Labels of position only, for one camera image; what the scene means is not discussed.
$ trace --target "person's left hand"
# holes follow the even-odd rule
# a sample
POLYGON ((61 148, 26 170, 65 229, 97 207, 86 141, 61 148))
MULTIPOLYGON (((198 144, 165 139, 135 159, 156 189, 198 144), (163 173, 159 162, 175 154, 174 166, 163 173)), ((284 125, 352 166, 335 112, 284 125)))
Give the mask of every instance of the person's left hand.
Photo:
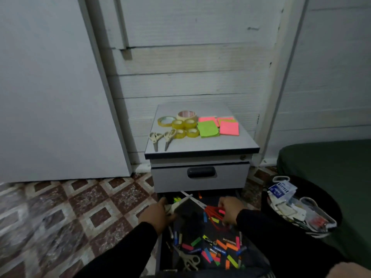
POLYGON ((166 216, 164 207, 166 203, 166 198, 162 197, 158 203, 150 205, 139 216, 138 223, 148 222, 155 228, 157 235, 160 235, 176 218, 176 214, 166 216))

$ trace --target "clear tape roll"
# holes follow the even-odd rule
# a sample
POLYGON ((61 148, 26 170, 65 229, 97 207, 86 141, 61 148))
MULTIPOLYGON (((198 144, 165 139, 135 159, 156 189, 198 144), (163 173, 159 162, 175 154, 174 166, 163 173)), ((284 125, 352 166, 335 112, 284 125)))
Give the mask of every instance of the clear tape roll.
POLYGON ((157 123, 161 127, 171 127, 173 121, 176 120, 173 116, 164 116, 157 119, 157 123))
POLYGON ((184 129, 184 122, 181 120, 174 120, 171 123, 171 126, 173 127, 173 129, 181 130, 181 129, 184 129))
POLYGON ((197 115, 194 111, 183 110, 177 114, 177 119, 181 121, 185 121, 187 119, 193 119, 197 122, 197 115))
POLYGON ((193 119, 187 119, 184 121, 184 127, 186 129, 193 129, 197 126, 197 122, 193 119))
POLYGON ((192 138, 194 138, 194 137, 198 137, 199 135, 200 135, 200 131, 197 130, 197 129, 189 129, 189 130, 187 131, 187 136, 188 136, 188 137, 192 137, 192 138))
POLYGON ((186 136, 185 130, 177 130, 177 133, 175 134, 176 139, 182 139, 186 136))

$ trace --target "scissors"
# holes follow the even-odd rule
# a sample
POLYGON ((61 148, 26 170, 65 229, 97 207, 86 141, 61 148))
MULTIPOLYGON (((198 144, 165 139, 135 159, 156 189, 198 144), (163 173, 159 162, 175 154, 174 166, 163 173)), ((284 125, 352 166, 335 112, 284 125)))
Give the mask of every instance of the scissors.
POLYGON ((178 252, 179 257, 181 257, 183 259, 184 266, 185 266, 186 269, 188 269, 189 271, 198 270, 196 265, 201 262, 199 256, 188 255, 188 254, 182 252, 181 250, 179 250, 174 245, 173 245, 173 247, 174 247, 174 250, 176 250, 178 252))
POLYGON ((171 131, 167 131, 167 132, 164 133, 164 137, 165 137, 165 140, 166 140, 165 151, 169 147, 169 144, 173 140, 176 133, 177 133, 177 130, 175 130, 175 129, 172 129, 171 131))
MULTIPOLYGON (((188 193, 184 192, 184 191, 181 191, 181 193, 183 193, 185 196, 190 196, 188 193)), ((202 210, 205 211, 205 213, 207 214, 207 216, 209 218, 213 217, 213 218, 216 218, 218 220, 223 220, 223 217, 219 214, 219 210, 224 210, 224 208, 222 207, 213 207, 213 206, 207 206, 206 204, 203 204, 202 202, 194 199, 193 197, 190 197, 190 199, 195 202, 197 205, 199 205, 202 210)), ((217 230, 220 230, 220 228, 218 226, 216 226, 216 224, 214 223, 213 220, 211 220, 211 223, 214 225, 214 227, 217 229, 217 230)))
POLYGON ((193 194, 188 195, 187 197, 183 198, 182 200, 175 202, 172 205, 165 205, 165 213, 166 215, 172 215, 174 214, 174 211, 176 208, 178 208, 181 204, 183 204, 185 201, 187 201, 189 198, 192 197, 193 194))
POLYGON ((158 150, 158 141, 163 137, 164 135, 161 133, 150 133, 149 138, 153 142, 153 147, 155 148, 155 152, 158 150))

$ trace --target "baseboard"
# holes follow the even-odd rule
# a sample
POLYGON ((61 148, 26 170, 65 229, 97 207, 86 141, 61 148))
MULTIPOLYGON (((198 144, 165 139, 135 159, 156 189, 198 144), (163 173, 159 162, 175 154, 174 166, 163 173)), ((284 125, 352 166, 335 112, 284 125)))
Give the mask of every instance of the baseboard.
POLYGON ((277 158, 264 158, 260 163, 261 167, 267 166, 276 166, 277 165, 277 158))
POLYGON ((137 164, 131 165, 134 173, 149 173, 151 171, 151 164, 144 163, 144 164, 137 164))

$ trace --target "green bed sheet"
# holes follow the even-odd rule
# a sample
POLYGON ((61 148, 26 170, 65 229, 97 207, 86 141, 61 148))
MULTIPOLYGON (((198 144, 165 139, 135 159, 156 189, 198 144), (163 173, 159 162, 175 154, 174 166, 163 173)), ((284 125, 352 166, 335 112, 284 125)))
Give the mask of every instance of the green bed sheet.
POLYGON ((343 222, 323 241, 371 269, 371 140, 290 145, 277 160, 280 174, 296 175, 327 191, 343 222))

